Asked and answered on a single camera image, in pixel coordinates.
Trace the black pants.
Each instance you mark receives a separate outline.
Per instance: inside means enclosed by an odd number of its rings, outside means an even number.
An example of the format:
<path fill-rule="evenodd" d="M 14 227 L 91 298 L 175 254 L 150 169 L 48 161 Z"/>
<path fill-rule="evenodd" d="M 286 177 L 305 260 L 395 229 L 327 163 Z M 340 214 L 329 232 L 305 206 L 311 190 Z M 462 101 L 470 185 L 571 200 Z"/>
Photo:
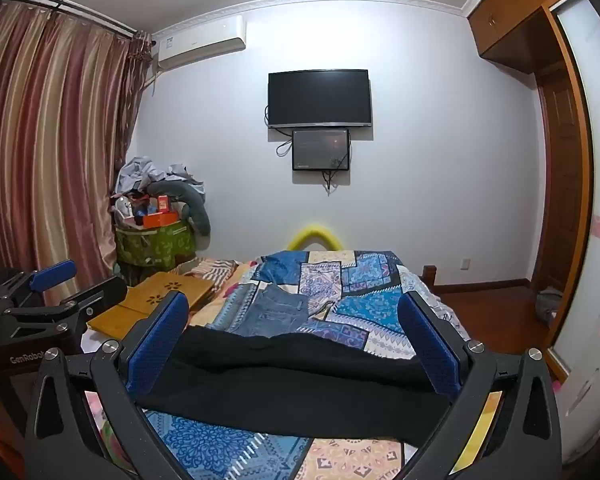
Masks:
<path fill-rule="evenodd" d="M 451 403 L 416 359 L 385 359 L 311 334 L 243 337 L 189 327 L 142 408 L 280 436 L 419 446 Z"/>

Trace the wooden lap table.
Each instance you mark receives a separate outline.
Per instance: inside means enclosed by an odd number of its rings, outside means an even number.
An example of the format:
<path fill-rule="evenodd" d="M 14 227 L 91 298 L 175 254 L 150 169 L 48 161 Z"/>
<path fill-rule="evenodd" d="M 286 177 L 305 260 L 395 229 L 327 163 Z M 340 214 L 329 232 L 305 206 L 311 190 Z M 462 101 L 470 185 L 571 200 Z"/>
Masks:
<path fill-rule="evenodd" d="M 122 339 L 136 322 L 148 318 L 169 292 L 181 292 L 186 297 L 188 312 L 196 312 L 211 299 L 213 282 L 189 275 L 158 272 L 130 287 L 120 304 L 97 315 L 88 322 L 88 326 L 95 332 Z"/>

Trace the blue patchwork quilt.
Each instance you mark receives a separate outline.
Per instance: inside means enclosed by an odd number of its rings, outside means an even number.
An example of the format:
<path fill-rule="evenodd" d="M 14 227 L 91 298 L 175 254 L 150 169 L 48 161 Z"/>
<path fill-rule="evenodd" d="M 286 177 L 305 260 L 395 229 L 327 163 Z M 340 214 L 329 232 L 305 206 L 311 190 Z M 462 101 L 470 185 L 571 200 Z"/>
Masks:
<path fill-rule="evenodd" d="M 248 270 L 213 322 L 230 333 L 260 290 L 277 285 L 309 298 L 294 332 L 385 359 L 416 359 L 398 320 L 404 292 L 418 292 L 452 325 L 456 313 L 392 252 L 276 252 Z M 215 426 L 144 408 L 158 437 L 196 479 L 389 479 L 419 446 L 393 439 L 280 436 Z"/>

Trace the green storage bag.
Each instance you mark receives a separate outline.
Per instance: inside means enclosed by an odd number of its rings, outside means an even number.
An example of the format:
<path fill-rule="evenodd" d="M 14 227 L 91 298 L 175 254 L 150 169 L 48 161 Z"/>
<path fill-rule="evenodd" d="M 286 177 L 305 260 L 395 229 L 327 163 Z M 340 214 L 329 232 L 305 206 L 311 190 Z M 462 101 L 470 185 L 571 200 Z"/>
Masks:
<path fill-rule="evenodd" d="M 137 268 L 170 271 L 194 258 L 193 230 L 183 221 L 151 230 L 116 229 L 118 260 Z"/>

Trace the folded blue jeans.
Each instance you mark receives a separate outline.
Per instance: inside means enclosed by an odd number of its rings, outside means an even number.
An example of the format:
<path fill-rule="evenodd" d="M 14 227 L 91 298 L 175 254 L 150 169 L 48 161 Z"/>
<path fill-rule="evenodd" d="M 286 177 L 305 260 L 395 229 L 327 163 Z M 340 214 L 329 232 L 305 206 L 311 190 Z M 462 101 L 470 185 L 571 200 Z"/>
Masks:
<path fill-rule="evenodd" d="M 307 296 L 270 285 L 257 293 L 242 322 L 230 332 L 244 337 L 274 337 L 294 332 L 308 318 Z"/>

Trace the orange box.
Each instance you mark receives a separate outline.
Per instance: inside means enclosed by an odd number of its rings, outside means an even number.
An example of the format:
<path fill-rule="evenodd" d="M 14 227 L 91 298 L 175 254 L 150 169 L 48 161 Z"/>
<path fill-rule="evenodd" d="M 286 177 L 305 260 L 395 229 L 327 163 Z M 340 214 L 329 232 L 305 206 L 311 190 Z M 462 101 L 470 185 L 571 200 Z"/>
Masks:
<path fill-rule="evenodd" d="M 180 214 L 176 211 L 159 211 L 154 214 L 145 214 L 143 216 L 143 228 L 152 230 L 163 226 L 170 226 L 180 221 Z"/>

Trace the grey clothes pile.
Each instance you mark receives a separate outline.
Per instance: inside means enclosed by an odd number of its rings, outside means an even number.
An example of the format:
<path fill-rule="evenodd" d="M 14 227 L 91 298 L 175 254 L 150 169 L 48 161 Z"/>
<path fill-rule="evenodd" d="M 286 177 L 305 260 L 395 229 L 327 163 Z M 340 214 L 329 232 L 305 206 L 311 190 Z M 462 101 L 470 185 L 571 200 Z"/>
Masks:
<path fill-rule="evenodd" d="M 147 156 L 133 157 L 120 169 L 114 192 L 120 195 L 132 191 L 144 192 L 151 183 L 161 181 L 185 182 L 200 195 L 206 194 L 204 182 L 196 180 L 185 165 L 174 164 L 163 170 Z"/>

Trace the grey plush pillow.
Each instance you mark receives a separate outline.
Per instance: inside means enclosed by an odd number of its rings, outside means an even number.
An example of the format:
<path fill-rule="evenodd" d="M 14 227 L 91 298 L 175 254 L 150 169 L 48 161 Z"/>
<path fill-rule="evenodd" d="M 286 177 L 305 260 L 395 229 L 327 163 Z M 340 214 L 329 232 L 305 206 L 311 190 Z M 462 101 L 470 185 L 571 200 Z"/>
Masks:
<path fill-rule="evenodd" d="M 155 197 L 166 195 L 171 200 L 182 203 L 182 219 L 186 220 L 201 236 L 210 235 L 211 224 L 204 199 L 191 183 L 167 180 L 152 182 L 147 187 L 147 193 Z"/>

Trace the yellow curved foam tube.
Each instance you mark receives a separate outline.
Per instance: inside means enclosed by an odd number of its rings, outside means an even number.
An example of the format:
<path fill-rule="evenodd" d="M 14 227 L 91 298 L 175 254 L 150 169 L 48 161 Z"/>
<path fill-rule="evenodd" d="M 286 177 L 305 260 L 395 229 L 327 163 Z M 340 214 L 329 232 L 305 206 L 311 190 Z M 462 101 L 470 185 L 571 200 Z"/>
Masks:
<path fill-rule="evenodd" d="M 319 224 L 310 224 L 301 229 L 288 243 L 288 250 L 302 250 L 312 243 L 320 244 L 325 250 L 339 252 L 343 250 L 343 244 L 335 234 Z"/>

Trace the striped pink curtain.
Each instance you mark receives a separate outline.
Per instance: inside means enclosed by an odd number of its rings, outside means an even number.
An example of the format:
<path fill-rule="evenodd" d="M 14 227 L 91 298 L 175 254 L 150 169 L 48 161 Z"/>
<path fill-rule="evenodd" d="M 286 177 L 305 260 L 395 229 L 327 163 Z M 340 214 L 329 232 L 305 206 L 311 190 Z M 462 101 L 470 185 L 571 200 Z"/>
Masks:
<path fill-rule="evenodd" d="M 0 268 L 72 260 L 48 304 L 109 278 L 109 212 L 131 143 L 151 39 L 31 3 L 0 4 Z"/>

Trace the white air conditioner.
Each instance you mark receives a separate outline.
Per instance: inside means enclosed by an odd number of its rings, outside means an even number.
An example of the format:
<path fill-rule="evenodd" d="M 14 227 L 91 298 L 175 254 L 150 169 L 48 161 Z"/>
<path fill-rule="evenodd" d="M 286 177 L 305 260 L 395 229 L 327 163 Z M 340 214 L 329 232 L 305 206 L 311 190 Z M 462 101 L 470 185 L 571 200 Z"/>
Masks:
<path fill-rule="evenodd" d="M 246 23 L 232 15 L 198 24 L 181 24 L 163 29 L 157 36 L 154 66 L 167 72 L 188 64 L 245 50 Z"/>

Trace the wooden wardrobe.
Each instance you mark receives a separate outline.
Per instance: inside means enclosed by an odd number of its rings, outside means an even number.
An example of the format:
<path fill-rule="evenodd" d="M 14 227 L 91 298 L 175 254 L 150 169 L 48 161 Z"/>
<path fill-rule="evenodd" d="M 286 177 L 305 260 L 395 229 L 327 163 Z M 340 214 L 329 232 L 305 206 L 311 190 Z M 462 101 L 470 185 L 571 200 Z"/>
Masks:
<path fill-rule="evenodd" d="M 557 350 L 580 281 L 593 207 L 593 147 L 576 58 L 556 12 L 568 0 L 467 0 L 478 55 L 532 85 L 539 211 L 530 260 L 534 292 L 562 295 L 543 348 L 558 379 L 569 367 Z"/>

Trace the small black wall monitor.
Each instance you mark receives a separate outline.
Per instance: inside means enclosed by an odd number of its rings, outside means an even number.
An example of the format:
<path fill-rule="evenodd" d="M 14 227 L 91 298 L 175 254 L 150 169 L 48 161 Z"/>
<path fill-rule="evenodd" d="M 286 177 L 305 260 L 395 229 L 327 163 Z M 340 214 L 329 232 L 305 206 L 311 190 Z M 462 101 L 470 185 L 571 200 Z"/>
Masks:
<path fill-rule="evenodd" d="M 348 171 L 350 134 L 347 129 L 303 129 L 292 132 L 294 171 Z"/>

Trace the black wall television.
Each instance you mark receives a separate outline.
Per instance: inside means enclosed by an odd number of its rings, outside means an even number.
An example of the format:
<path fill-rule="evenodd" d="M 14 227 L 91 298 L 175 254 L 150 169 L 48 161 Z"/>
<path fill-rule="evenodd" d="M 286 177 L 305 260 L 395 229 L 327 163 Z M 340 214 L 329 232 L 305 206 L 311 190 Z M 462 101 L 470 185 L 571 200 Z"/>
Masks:
<path fill-rule="evenodd" d="M 268 74 L 268 124 L 273 128 L 370 127 L 367 70 L 294 70 Z"/>

